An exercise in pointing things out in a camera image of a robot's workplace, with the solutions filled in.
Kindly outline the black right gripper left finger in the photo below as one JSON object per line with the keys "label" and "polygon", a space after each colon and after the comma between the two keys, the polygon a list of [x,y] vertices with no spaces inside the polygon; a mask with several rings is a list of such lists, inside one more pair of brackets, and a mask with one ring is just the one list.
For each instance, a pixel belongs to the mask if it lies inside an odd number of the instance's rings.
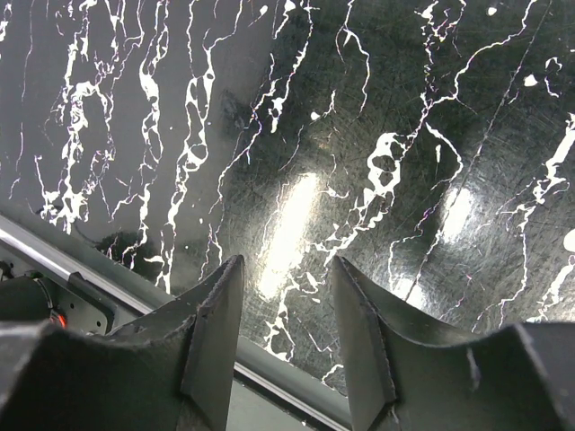
{"label": "black right gripper left finger", "polygon": [[243,268],[234,256],[107,335],[1,320],[2,429],[225,429]]}

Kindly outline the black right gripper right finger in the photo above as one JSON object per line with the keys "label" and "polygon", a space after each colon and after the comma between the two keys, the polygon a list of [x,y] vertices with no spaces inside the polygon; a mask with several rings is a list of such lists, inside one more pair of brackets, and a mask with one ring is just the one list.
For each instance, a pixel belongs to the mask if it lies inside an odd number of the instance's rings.
{"label": "black right gripper right finger", "polygon": [[409,305],[342,257],[331,279],[354,429],[573,429],[572,323],[479,336]]}

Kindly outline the right arm base motor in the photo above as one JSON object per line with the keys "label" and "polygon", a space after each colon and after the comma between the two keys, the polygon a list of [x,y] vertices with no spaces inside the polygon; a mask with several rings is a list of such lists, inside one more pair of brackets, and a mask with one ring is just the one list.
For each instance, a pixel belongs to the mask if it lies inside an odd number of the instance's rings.
{"label": "right arm base motor", "polygon": [[112,329],[116,304],[78,272],[62,284],[28,271],[16,276],[14,265],[1,262],[1,320],[44,321],[91,335]]}

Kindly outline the aluminium table edge rail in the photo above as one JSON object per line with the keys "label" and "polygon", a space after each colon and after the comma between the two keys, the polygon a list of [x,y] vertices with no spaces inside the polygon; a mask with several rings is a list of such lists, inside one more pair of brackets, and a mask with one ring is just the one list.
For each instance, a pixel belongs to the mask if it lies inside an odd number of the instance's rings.
{"label": "aluminium table edge rail", "polygon": [[[66,282],[77,273],[136,312],[152,312],[173,299],[144,277],[105,257],[87,240],[63,233],[27,211],[1,210],[1,244],[57,282]],[[239,380],[254,384],[257,391],[285,401],[307,425],[317,421],[316,427],[321,429],[351,429],[348,401],[343,395],[245,337],[239,338],[234,370]]]}

